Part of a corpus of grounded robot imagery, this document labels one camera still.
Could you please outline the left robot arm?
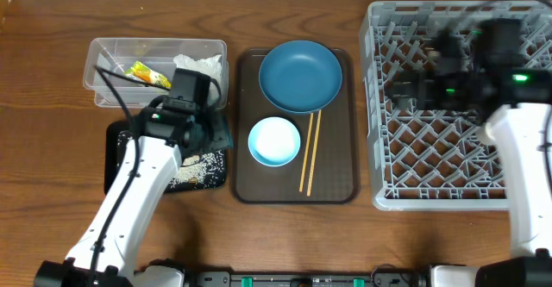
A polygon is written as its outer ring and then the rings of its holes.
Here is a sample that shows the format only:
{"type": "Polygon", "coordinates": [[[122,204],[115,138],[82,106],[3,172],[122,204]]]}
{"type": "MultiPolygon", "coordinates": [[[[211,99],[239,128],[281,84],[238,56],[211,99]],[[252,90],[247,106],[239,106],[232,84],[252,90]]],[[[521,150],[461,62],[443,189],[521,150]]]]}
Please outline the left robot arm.
{"type": "Polygon", "coordinates": [[[137,271],[137,254],[183,161],[232,146],[228,122],[218,111],[191,114],[148,106],[129,118],[129,127],[133,140],[91,225],[63,262],[42,262],[34,285],[185,285],[185,270],[169,260],[137,271]]]}

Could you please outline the light blue bowl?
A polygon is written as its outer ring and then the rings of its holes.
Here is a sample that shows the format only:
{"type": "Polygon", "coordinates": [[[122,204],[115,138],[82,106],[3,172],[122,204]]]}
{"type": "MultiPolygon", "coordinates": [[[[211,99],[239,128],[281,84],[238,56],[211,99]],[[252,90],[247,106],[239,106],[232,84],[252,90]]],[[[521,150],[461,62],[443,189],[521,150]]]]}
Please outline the light blue bowl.
{"type": "Polygon", "coordinates": [[[298,128],[289,120],[272,116],[254,124],[248,135],[248,150],[260,164],[280,167],[297,156],[301,146],[298,128]]]}

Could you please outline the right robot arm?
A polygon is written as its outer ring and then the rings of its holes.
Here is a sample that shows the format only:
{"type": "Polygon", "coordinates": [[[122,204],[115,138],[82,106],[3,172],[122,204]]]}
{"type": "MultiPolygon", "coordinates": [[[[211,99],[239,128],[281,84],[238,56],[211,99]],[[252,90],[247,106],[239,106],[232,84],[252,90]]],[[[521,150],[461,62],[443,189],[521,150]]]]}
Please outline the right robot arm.
{"type": "Polygon", "coordinates": [[[420,110],[474,110],[481,140],[502,165],[511,222],[511,257],[481,267],[433,265],[430,286],[549,286],[551,284],[551,73],[523,66],[522,23],[491,19],[476,29],[473,68],[461,70],[451,29],[433,40],[435,66],[402,72],[386,96],[420,110]]]}

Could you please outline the dark blue plate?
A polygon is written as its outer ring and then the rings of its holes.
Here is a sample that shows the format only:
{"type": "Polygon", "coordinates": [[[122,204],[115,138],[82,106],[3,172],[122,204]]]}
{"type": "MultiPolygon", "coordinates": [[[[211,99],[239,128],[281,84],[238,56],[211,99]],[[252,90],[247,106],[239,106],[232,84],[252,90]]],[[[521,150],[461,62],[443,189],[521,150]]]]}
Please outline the dark blue plate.
{"type": "Polygon", "coordinates": [[[338,95],[343,75],[338,58],[314,41],[288,41],[262,60],[259,85],[279,109],[308,114],[323,109],[338,95]]]}

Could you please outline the white tissue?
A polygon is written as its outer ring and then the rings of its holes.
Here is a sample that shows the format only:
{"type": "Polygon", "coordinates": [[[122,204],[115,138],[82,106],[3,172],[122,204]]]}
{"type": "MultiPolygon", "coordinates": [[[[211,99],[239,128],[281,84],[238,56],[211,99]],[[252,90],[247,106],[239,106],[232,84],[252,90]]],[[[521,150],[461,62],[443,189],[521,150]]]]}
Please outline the white tissue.
{"type": "Polygon", "coordinates": [[[173,58],[173,63],[177,68],[200,72],[213,78],[220,87],[220,90],[214,84],[211,84],[207,103],[209,106],[216,106],[217,108],[221,108],[224,105],[226,83],[223,79],[221,54],[206,59],[193,59],[184,54],[179,54],[173,58]]]}

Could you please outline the rice leftovers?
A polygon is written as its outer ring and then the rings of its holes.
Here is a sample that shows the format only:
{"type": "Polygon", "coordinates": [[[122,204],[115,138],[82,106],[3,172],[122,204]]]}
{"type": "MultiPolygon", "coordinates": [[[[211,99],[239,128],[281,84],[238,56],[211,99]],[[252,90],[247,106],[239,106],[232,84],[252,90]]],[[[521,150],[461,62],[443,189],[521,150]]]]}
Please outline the rice leftovers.
{"type": "Polygon", "coordinates": [[[166,193],[215,189],[225,183],[227,174],[226,152],[192,156],[184,160],[166,193]]]}

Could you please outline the yellow green snack wrapper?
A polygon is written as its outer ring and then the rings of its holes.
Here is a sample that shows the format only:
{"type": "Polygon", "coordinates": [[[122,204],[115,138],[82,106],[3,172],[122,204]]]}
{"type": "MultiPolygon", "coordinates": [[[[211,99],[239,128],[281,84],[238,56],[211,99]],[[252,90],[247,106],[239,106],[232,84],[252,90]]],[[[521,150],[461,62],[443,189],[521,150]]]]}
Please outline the yellow green snack wrapper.
{"type": "Polygon", "coordinates": [[[140,61],[136,61],[126,72],[125,75],[130,78],[140,79],[149,84],[156,84],[158,86],[170,89],[172,87],[168,78],[150,67],[144,65],[140,61]]]}

